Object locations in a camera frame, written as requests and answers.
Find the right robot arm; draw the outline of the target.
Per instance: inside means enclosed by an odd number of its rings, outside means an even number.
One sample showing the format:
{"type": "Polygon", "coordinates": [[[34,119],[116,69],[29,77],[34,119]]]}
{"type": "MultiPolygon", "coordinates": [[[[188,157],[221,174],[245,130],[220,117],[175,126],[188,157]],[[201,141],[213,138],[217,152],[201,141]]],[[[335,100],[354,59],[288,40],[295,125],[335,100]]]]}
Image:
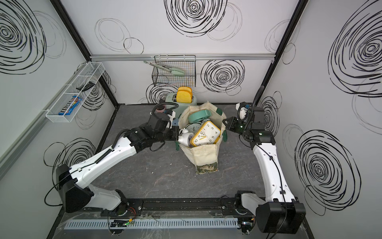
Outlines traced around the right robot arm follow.
{"type": "Polygon", "coordinates": [[[265,110],[249,103],[236,105],[237,115],[223,120],[227,130],[250,144],[262,173],[265,197],[242,193],[241,206],[250,211],[261,232],[271,238],[278,234],[296,234],[306,209],[291,192],[281,169],[276,141],[265,127],[265,110]]]}

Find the cream canvas tote bag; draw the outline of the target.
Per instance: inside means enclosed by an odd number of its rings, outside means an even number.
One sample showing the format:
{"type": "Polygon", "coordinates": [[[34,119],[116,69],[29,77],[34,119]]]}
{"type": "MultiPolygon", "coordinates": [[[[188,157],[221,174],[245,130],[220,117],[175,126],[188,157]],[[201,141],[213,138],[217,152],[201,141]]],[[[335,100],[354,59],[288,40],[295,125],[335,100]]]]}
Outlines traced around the cream canvas tote bag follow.
{"type": "Polygon", "coordinates": [[[180,115],[178,145],[196,174],[218,171],[220,145],[227,141],[224,119],[223,110],[210,102],[189,106],[180,115]]]}

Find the yellow rectangular clock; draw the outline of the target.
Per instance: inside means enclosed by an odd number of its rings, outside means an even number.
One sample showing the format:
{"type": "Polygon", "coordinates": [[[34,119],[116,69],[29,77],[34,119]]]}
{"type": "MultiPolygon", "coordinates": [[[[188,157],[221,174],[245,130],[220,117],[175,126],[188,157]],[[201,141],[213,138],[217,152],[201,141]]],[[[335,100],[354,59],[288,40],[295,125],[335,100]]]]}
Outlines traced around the yellow rectangular clock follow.
{"type": "Polygon", "coordinates": [[[221,129],[212,121],[204,122],[198,132],[191,139],[193,147],[216,144],[221,135],[221,129]]]}

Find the silver twin bell clock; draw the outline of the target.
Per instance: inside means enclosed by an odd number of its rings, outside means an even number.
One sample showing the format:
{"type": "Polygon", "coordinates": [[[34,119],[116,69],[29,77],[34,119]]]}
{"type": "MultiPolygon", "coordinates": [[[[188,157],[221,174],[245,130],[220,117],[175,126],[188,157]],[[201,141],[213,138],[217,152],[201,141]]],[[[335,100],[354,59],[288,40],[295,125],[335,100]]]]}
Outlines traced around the silver twin bell clock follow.
{"type": "Polygon", "coordinates": [[[198,130],[201,128],[201,124],[200,123],[192,123],[192,124],[189,124],[186,129],[191,132],[191,133],[196,133],[198,132],[198,130]]]}

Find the light blue clock back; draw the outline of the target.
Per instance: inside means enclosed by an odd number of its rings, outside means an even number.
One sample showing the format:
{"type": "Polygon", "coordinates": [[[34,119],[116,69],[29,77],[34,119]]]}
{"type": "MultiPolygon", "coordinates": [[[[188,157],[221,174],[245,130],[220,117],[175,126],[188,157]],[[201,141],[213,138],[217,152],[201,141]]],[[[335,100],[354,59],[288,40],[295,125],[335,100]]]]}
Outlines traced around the light blue clock back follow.
{"type": "Polygon", "coordinates": [[[173,119],[172,126],[179,126],[179,119],[173,119]]]}

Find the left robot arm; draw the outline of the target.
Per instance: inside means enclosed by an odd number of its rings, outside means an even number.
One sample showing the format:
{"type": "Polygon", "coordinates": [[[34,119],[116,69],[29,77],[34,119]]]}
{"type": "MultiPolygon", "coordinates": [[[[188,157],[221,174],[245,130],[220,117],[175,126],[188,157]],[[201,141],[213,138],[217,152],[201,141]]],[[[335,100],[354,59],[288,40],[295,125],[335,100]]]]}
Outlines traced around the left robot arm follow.
{"type": "Polygon", "coordinates": [[[72,166],[59,166],[56,169],[57,187],[65,211],[74,213],[83,208],[127,211],[128,201],[120,190],[105,190],[93,186],[92,182],[155,143],[177,141],[179,127],[172,125],[175,117],[173,110],[152,112],[148,122],[120,131],[113,144],[103,151],[72,166]]]}

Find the green round pastel clock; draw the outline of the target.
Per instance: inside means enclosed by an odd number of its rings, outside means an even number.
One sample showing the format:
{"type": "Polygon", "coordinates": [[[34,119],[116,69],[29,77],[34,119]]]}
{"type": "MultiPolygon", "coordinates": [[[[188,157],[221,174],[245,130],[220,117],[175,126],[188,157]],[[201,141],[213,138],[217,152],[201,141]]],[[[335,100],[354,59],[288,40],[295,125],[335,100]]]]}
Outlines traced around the green round pastel clock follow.
{"type": "Polygon", "coordinates": [[[212,116],[210,110],[200,110],[188,116],[189,123],[196,123],[212,116]]]}

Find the white purple face clock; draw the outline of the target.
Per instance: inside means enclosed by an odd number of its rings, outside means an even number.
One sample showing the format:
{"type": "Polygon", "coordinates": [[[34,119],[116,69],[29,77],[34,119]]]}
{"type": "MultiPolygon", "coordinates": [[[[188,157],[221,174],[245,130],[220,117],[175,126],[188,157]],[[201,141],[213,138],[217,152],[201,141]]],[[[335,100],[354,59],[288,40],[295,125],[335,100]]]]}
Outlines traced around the white purple face clock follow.
{"type": "Polygon", "coordinates": [[[186,128],[180,129],[180,135],[178,137],[178,143],[186,146],[192,147],[191,139],[194,137],[194,133],[188,131],[186,128]]]}

